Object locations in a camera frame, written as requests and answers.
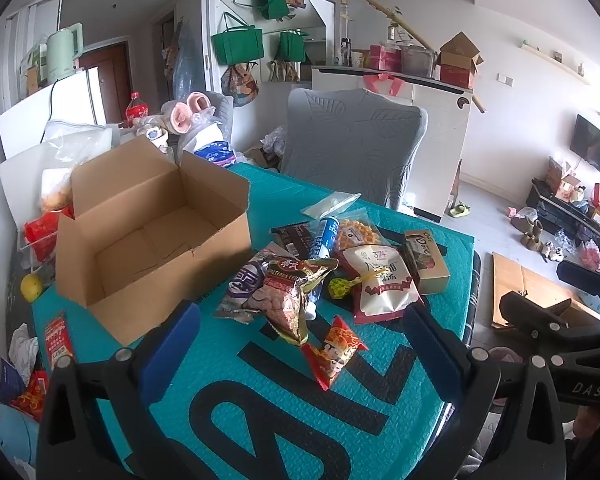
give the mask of teal table cover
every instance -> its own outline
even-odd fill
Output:
[[[232,171],[251,182],[248,219],[255,250],[271,241],[272,227],[305,221],[300,211],[331,192],[247,164]],[[428,300],[440,324],[461,336],[474,239],[371,203],[359,201],[351,209],[358,208],[366,208],[376,225],[389,230],[430,229],[436,242],[447,247],[451,278],[442,294]],[[276,338],[263,319],[243,325],[212,317],[225,285],[198,301],[200,333],[164,399],[150,407],[164,434],[189,455],[198,477],[405,478],[420,459],[443,403],[399,324],[355,326],[349,312],[320,300],[310,342],[319,344],[316,334],[324,336],[339,314],[369,348],[323,392],[299,349]],[[37,334],[61,310],[78,362],[106,360],[120,348],[86,309],[58,296],[54,286],[33,304]],[[120,458],[133,469],[109,402],[99,405]]]

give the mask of baseboard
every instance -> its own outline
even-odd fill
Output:
[[[501,187],[494,186],[490,182],[485,182],[484,180],[481,180],[480,178],[475,178],[474,176],[468,175],[466,173],[460,172],[460,180],[462,182],[472,184],[472,186],[479,187],[480,189],[488,191],[489,193],[493,193],[494,195],[506,198],[507,200],[509,200],[511,202],[512,206],[515,206],[515,205],[522,206],[526,202],[526,199],[521,196],[518,196],[512,192],[509,192],[506,189],[502,189]]]

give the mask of black tv stand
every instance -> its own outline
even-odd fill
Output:
[[[526,198],[526,204],[538,211],[542,227],[552,235],[555,235],[559,229],[564,229],[567,236],[576,240],[578,245],[581,241],[578,236],[578,228],[584,225],[591,231],[593,239],[600,249],[600,225],[571,204],[556,198],[543,180],[538,178],[531,180],[531,191]]]

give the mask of kettle handle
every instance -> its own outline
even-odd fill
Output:
[[[69,30],[74,36],[74,59],[77,59],[84,51],[84,44],[82,42],[82,24],[74,23],[71,27],[69,27]]]

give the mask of green kettle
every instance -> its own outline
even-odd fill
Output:
[[[74,73],[74,60],[82,55],[82,24],[61,28],[46,40],[46,66],[48,83],[65,78]]]

